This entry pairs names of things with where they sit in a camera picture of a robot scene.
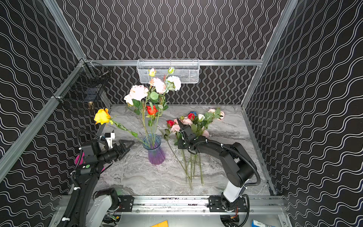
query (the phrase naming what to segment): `red rose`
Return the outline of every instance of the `red rose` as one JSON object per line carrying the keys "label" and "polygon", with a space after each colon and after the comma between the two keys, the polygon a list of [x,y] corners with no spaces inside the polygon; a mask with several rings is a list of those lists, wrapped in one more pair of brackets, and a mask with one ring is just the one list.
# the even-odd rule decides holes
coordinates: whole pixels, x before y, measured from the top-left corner
{"label": "red rose", "polygon": [[188,118],[194,121],[195,115],[193,113],[188,114]]}
{"label": "red rose", "polygon": [[166,124],[168,125],[168,127],[171,128],[175,124],[175,122],[172,120],[169,120],[169,121],[166,121]]}
{"label": "red rose", "polygon": [[155,106],[153,106],[153,110],[151,110],[151,106],[148,106],[147,107],[147,112],[150,114],[150,115],[154,115],[158,112],[158,110],[155,108]]}

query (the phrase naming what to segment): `black wire basket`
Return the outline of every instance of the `black wire basket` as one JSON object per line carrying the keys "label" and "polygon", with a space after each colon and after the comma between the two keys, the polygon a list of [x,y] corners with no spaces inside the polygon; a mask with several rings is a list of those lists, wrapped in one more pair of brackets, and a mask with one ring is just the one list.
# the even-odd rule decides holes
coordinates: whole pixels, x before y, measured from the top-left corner
{"label": "black wire basket", "polygon": [[104,108],[101,94],[111,70],[97,63],[86,63],[58,101],[72,114],[94,115]]}

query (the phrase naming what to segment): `purple vase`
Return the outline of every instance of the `purple vase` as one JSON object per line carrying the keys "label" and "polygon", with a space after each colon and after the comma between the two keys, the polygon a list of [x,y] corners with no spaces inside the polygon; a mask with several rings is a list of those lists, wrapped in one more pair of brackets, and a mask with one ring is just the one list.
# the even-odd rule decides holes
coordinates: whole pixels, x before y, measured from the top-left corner
{"label": "purple vase", "polygon": [[[155,143],[154,145],[152,145],[154,136],[155,136]],[[143,144],[144,148],[148,151],[149,162],[153,165],[160,165],[161,163],[163,163],[165,160],[165,153],[160,146],[161,144],[160,136],[155,134],[150,134],[149,136],[143,139],[143,142],[144,142]]]}

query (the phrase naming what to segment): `white wire basket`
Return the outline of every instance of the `white wire basket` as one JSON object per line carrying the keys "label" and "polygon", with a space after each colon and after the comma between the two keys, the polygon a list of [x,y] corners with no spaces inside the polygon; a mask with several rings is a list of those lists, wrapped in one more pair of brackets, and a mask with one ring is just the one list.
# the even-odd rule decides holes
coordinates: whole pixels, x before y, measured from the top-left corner
{"label": "white wire basket", "polygon": [[149,70],[156,69],[155,77],[163,80],[168,75],[168,69],[174,67],[172,76],[180,78],[182,84],[196,84],[199,82],[199,59],[139,59],[137,72],[141,83],[149,83]]}

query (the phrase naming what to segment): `marble tabletop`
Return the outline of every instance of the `marble tabletop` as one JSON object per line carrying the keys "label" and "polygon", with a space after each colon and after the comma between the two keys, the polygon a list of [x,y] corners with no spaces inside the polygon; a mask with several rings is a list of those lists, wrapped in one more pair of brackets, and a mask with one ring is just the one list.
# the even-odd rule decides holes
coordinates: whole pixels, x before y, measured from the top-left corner
{"label": "marble tabletop", "polygon": [[[270,195],[240,106],[170,105],[159,119],[159,129],[166,128],[167,120],[174,120],[181,115],[187,115],[190,111],[204,114],[209,108],[216,107],[220,107],[225,112],[225,118],[223,120],[216,119],[209,125],[209,138],[224,144],[235,142],[242,144],[257,165],[261,177],[261,184],[248,187],[245,193],[248,195]],[[137,132],[140,138],[143,138],[145,132],[139,119],[124,105],[112,106],[111,117],[129,130]],[[199,165],[196,165],[195,177],[190,185],[186,180],[184,170],[164,139],[161,147],[166,154],[166,159],[162,164],[154,166],[149,162],[148,153],[143,148],[142,143],[128,132],[108,124],[103,133],[113,130],[116,134],[115,141],[119,139],[135,140],[135,144],[122,160],[115,162],[101,175],[95,191],[114,187],[119,194],[130,195],[220,195],[225,189],[228,179],[225,176],[222,163],[218,159],[201,154],[204,184],[201,184]],[[173,139],[170,140],[170,145],[178,159],[182,160],[182,150],[174,146]],[[187,158],[190,157],[186,150],[184,153]]]}

